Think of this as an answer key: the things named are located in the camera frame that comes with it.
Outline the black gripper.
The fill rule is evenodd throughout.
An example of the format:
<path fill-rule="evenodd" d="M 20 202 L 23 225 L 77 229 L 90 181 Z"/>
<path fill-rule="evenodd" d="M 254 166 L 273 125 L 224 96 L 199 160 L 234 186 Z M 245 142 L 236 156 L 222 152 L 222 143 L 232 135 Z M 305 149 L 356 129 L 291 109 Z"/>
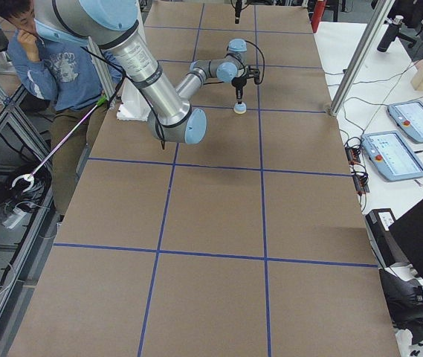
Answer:
<path fill-rule="evenodd" d="M 243 102 L 243 88 L 246 86 L 248 80 L 253 80 L 254 84 L 258 86 L 260 84 L 260 70 L 248 65 L 242 74 L 232 79 L 231 84 L 236 92 L 235 106 L 245 105 Z"/>

